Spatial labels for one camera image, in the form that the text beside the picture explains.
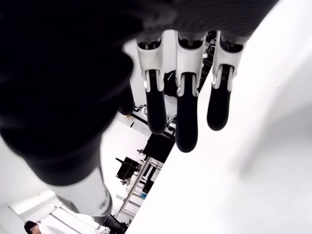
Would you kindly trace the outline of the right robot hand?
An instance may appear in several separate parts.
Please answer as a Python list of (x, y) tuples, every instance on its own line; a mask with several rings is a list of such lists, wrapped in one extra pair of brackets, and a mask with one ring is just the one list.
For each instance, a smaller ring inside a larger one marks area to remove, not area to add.
[(207, 122), (227, 123), (244, 46), (274, 0), (3, 0), (0, 3), (0, 135), (70, 210), (112, 209), (100, 166), (102, 133), (128, 115), (135, 39), (152, 133), (166, 128), (163, 32), (176, 32), (180, 151), (196, 145), (206, 35), (217, 32)]

